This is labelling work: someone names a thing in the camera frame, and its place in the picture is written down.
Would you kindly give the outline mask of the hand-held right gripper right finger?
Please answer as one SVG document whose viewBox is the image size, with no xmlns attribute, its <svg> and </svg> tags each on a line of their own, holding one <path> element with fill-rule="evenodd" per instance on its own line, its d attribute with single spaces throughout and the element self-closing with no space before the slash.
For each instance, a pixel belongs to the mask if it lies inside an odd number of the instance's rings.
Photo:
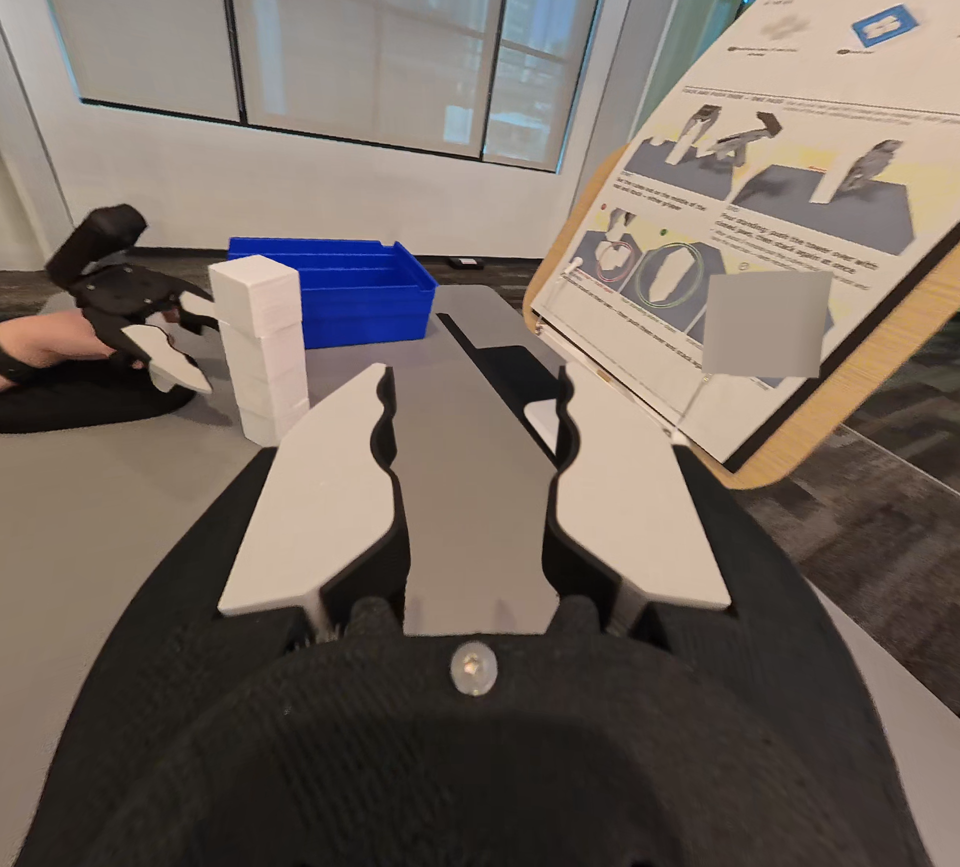
<svg viewBox="0 0 960 867">
<path fill-rule="evenodd" d="M 655 604 L 730 615 L 671 433 L 582 365 L 560 370 L 556 413 L 541 567 L 558 599 L 589 600 L 611 635 Z"/>
</svg>

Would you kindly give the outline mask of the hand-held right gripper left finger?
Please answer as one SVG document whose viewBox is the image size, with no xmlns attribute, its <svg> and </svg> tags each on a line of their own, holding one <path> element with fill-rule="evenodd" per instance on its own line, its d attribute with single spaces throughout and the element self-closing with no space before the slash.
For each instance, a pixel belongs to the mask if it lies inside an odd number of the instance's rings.
<svg viewBox="0 0 960 867">
<path fill-rule="evenodd" d="M 393 471 L 393 369 L 374 363 L 286 435 L 218 602 L 225 618 L 300 609 L 314 634 L 344 629 L 354 604 L 402 620 L 411 551 Z"/>
</svg>

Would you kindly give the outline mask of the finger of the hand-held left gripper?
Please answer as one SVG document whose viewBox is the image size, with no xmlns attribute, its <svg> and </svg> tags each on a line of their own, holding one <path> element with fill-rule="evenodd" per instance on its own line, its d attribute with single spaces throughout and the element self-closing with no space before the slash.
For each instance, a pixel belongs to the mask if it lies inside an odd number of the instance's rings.
<svg viewBox="0 0 960 867">
<path fill-rule="evenodd" d="M 135 323 L 122 327 L 121 333 L 147 356 L 145 363 L 155 388 L 168 392 L 173 386 L 182 386 L 197 394 L 211 394 L 207 376 L 176 348 L 165 329 L 151 323 Z"/>
<path fill-rule="evenodd" d="M 216 316 L 214 301 L 195 293 L 180 293 L 178 324 L 188 333 L 196 335 L 201 335 L 204 329 L 219 332 L 219 319 Z"/>
</svg>

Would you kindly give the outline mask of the person's left hand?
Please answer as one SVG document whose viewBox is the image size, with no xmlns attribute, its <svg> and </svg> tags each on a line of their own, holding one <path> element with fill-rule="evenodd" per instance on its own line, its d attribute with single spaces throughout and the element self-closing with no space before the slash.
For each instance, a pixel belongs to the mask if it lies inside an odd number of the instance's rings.
<svg viewBox="0 0 960 867">
<path fill-rule="evenodd" d="M 101 360 L 114 354 L 81 311 L 66 310 L 1 323 L 1 348 L 30 368 L 43 369 L 67 360 Z"/>
</svg>

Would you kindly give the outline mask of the black mesh wrist rest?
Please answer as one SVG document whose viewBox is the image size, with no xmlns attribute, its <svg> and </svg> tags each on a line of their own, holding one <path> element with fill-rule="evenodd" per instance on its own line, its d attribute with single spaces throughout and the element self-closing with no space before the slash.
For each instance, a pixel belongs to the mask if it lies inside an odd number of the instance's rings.
<svg viewBox="0 0 960 867">
<path fill-rule="evenodd" d="M 122 425 L 174 413 L 196 393 L 157 388 L 146 369 L 109 360 L 68 361 L 1 393 L 1 432 L 31 434 Z"/>
</svg>

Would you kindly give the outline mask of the white document stand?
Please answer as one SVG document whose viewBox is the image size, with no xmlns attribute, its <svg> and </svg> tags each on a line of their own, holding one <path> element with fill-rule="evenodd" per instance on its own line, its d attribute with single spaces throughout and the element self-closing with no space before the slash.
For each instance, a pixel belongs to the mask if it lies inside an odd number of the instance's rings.
<svg viewBox="0 0 960 867">
<path fill-rule="evenodd" d="M 582 257 L 575 256 L 559 271 L 557 277 L 552 283 L 551 288 L 549 289 L 549 294 L 543 304 L 543 310 L 540 311 L 538 320 L 534 326 L 534 333 L 536 336 L 541 335 L 542 327 L 545 322 L 546 310 L 549 308 L 552 301 L 556 299 L 561 285 L 569 280 L 570 275 L 579 269 L 582 263 Z M 527 403 L 523 409 L 523 418 L 527 422 L 528 426 L 534 430 L 534 435 L 540 441 L 543 441 L 547 453 L 551 457 L 555 457 L 560 428 L 560 420 L 557 413 L 557 400 L 555 398 L 547 398 L 545 400 L 537 400 Z"/>
</svg>

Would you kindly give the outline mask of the blue plastic bin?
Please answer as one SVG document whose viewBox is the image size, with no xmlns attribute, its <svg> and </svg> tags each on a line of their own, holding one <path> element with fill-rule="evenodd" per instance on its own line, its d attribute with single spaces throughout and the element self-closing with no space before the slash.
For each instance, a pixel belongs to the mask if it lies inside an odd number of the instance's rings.
<svg viewBox="0 0 960 867">
<path fill-rule="evenodd" d="M 262 256 L 293 268 L 306 350 L 425 338 L 438 281 L 395 242 L 233 237 L 230 261 Z"/>
</svg>

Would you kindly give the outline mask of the printed instruction sheet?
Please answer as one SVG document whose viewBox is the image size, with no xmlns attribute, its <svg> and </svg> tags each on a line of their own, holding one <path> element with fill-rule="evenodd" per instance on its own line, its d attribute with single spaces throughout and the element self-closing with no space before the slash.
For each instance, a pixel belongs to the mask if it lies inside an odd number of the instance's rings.
<svg viewBox="0 0 960 867">
<path fill-rule="evenodd" d="M 536 318 L 730 473 L 958 246 L 958 0 L 756 0 L 603 176 Z M 717 278 L 832 276 L 817 377 L 701 365 Z"/>
</svg>

